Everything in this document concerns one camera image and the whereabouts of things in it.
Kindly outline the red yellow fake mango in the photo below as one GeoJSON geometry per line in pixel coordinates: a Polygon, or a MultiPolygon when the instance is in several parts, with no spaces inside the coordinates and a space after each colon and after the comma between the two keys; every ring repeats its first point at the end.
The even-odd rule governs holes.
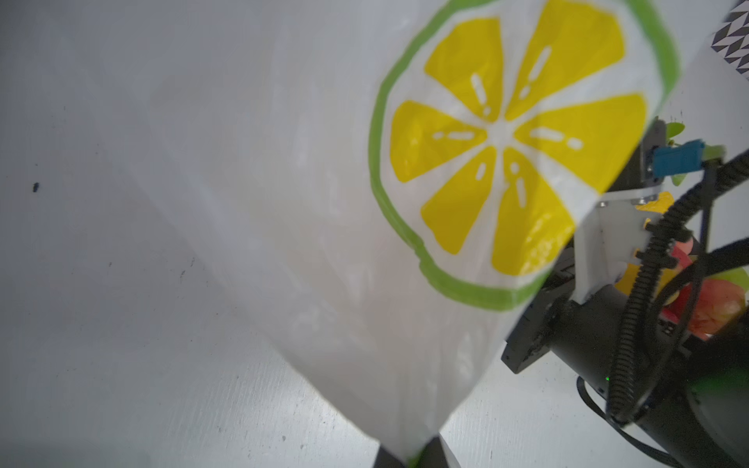
{"type": "Polygon", "coordinates": [[[707,340],[746,309],[745,290],[722,279],[706,279],[694,306],[689,331],[707,340]]]}

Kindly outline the yellow fake pear with leaves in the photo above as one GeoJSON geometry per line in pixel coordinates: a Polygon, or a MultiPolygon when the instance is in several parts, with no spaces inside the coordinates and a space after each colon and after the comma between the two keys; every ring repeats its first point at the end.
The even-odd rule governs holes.
{"type": "Polygon", "coordinates": [[[670,143],[669,125],[655,118],[630,158],[631,179],[638,191],[630,204],[639,211],[664,215],[674,197],[662,187],[667,179],[685,171],[686,160],[682,147],[670,143]]]}

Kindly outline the yellow fake lemon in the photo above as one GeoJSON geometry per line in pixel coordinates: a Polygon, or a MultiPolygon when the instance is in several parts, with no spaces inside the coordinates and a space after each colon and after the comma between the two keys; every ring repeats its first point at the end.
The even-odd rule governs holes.
{"type": "MultiPolygon", "coordinates": [[[[639,264],[628,263],[624,273],[614,283],[614,287],[620,293],[630,296],[639,281],[639,278],[642,277],[641,269],[642,267],[639,264]]],[[[674,268],[662,269],[659,273],[658,281],[655,283],[655,288],[653,289],[653,298],[656,298],[680,272],[681,271],[675,271],[674,268]]]]}

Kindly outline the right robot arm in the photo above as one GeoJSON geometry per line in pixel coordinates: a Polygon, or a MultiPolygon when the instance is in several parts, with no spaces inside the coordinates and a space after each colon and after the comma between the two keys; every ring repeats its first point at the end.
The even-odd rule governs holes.
{"type": "MultiPolygon", "coordinates": [[[[567,248],[509,335],[501,360],[519,374],[554,353],[579,376],[583,403],[604,418],[604,409],[591,396],[608,398],[610,360],[626,296],[606,286],[578,304],[571,299],[574,289],[573,249],[567,248]]],[[[629,434],[624,439],[669,467],[747,466],[748,318],[731,320],[711,339],[686,339],[634,423],[658,446],[629,434]]]]}

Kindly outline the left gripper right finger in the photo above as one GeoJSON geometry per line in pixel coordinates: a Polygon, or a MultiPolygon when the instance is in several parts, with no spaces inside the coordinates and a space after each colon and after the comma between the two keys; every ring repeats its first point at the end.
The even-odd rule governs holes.
{"type": "Polygon", "coordinates": [[[417,468],[460,468],[460,463],[445,439],[437,436],[421,452],[417,468]]]}

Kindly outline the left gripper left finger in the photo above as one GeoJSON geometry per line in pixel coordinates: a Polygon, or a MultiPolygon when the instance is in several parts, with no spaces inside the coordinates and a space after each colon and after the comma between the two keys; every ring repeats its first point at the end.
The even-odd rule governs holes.
{"type": "Polygon", "coordinates": [[[379,446],[372,468],[406,468],[406,465],[396,456],[390,454],[384,446],[379,446]]]}

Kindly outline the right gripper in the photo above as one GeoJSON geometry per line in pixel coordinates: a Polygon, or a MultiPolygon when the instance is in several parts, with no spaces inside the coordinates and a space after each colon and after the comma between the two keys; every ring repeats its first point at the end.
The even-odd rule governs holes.
{"type": "Polygon", "coordinates": [[[569,245],[507,337],[501,362],[513,374],[520,374],[549,352],[575,372],[581,371],[581,355],[573,350],[573,318],[582,307],[573,299],[576,288],[575,247],[569,245]]]}

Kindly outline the white plastic bag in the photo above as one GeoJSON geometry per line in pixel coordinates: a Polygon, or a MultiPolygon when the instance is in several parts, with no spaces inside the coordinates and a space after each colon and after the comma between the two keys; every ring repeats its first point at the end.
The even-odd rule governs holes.
{"type": "Polygon", "coordinates": [[[118,160],[346,418],[417,457],[729,1],[82,1],[118,160]]]}

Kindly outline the pink fake peach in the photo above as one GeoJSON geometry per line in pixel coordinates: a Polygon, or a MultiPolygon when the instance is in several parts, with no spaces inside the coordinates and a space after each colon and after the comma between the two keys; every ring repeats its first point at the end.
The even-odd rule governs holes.
{"type": "Polygon", "coordinates": [[[671,253],[672,257],[677,261],[677,266],[674,268],[675,271],[682,271],[694,263],[690,257],[694,248],[694,241],[696,239],[692,238],[686,242],[675,242],[671,253]]]}

